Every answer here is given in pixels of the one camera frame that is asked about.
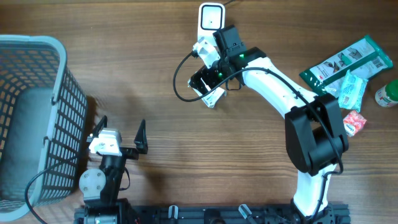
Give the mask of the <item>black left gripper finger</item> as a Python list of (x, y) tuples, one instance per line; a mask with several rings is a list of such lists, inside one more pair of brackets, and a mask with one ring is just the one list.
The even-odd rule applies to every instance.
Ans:
[(146, 136), (146, 121), (144, 119), (140, 123), (136, 137), (134, 138), (134, 144), (136, 145), (136, 149), (139, 151), (139, 154), (147, 154), (148, 142)]
[(103, 116), (101, 118), (101, 120), (99, 121), (99, 123), (94, 127), (94, 129), (92, 130), (91, 134), (90, 134), (90, 138), (97, 138), (99, 136), (100, 131), (103, 128), (106, 128), (108, 125), (108, 117), (107, 116)]

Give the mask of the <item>teal tissue pack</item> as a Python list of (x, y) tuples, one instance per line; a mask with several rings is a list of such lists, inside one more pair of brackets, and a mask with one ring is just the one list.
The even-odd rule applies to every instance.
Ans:
[(340, 88), (339, 107), (346, 110), (355, 110), (359, 113), (367, 84), (367, 79), (352, 74), (351, 70), (348, 70)]

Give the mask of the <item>red patterned small box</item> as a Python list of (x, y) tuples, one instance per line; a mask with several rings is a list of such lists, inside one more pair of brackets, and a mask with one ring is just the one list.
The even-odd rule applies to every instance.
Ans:
[(356, 110), (350, 111), (343, 119), (345, 131), (349, 137), (361, 131), (366, 122), (367, 120)]

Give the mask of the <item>green glove package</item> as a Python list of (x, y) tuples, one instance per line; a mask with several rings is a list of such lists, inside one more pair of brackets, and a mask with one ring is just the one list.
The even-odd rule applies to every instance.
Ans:
[(370, 80), (379, 72), (392, 67), (393, 62), (389, 56), (370, 35), (365, 35), (322, 63), (301, 72), (300, 77), (316, 94), (329, 93), (337, 98), (347, 71)]

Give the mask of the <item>green lid jar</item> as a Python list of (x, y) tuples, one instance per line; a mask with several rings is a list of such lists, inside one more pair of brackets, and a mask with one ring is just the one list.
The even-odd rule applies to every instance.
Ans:
[(376, 103), (385, 108), (397, 105), (397, 85), (398, 79), (391, 81), (387, 85), (380, 88), (375, 94)]

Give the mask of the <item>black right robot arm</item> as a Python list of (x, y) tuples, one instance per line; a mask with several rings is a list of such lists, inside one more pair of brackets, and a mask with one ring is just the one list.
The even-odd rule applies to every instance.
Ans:
[(236, 79), (283, 117), (287, 155), (298, 170), (290, 221), (336, 223), (327, 192), (330, 177), (343, 172), (342, 155), (348, 150), (337, 99), (302, 88), (278, 70), (261, 49), (247, 49), (235, 26), (215, 31), (212, 39), (198, 39), (190, 55), (201, 58), (204, 65), (188, 85), (208, 107), (224, 95), (221, 86)]

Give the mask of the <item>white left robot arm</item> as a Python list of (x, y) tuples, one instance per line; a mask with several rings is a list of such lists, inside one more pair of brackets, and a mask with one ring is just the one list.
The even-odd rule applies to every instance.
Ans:
[(103, 116), (94, 127), (86, 141), (89, 151), (101, 156), (97, 169), (84, 171), (79, 179), (79, 188), (83, 193), (83, 208), (75, 210), (74, 223), (140, 223), (138, 213), (126, 198), (119, 198), (123, 175), (129, 175), (126, 161), (138, 160), (141, 154), (147, 154), (146, 121), (140, 123), (135, 147), (121, 145), (122, 137), (118, 129), (107, 127), (108, 118)]

